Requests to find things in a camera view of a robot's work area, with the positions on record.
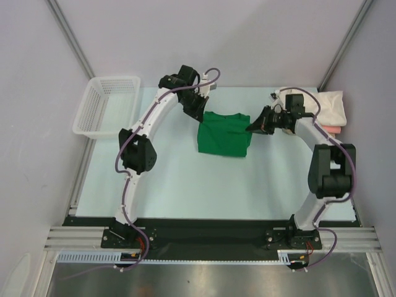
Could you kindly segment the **green t shirt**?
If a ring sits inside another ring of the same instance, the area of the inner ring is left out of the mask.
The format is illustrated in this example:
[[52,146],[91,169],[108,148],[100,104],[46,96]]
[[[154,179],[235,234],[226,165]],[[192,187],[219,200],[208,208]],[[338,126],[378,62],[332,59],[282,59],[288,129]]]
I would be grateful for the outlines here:
[[249,115],[241,113],[223,115],[206,111],[197,131],[198,152],[222,157],[246,157],[252,139],[252,133],[246,130],[250,121]]

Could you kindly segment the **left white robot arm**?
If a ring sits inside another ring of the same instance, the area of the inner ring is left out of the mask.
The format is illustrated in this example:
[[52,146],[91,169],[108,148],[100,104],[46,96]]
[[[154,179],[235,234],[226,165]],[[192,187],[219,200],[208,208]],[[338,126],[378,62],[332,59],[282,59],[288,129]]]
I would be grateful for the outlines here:
[[114,168],[117,173],[125,175],[126,182],[115,216],[119,228],[114,238],[121,246],[128,248],[138,240],[146,248],[150,243],[148,236],[134,224],[137,219],[136,194],[139,181],[157,161],[153,139],[160,124],[178,104],[185,114],[201,122],[214,83],[209,79],[209,71],[200,74],[194,68],[183,65],[178,73],[160,79],[153,100],[143,115],[131,128],[120,130],[119,152]]

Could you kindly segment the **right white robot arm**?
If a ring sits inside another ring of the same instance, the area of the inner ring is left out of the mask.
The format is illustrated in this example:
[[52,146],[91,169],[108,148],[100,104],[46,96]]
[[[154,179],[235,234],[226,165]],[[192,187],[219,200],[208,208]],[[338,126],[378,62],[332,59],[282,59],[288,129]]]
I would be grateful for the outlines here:
[[274,106],[265,106],[246,131],[272,135],[276,129],[289,130],[302,139],[311,149],[312,158],[308,171],[309,195],[284,230],[267,232],[267,247],[320,249],[319,224],[323,214],[330,205],[344,203],[354,194],[356,148],[326,132],[317,115],[306,111],[301,93],[287,94],[279,111]]

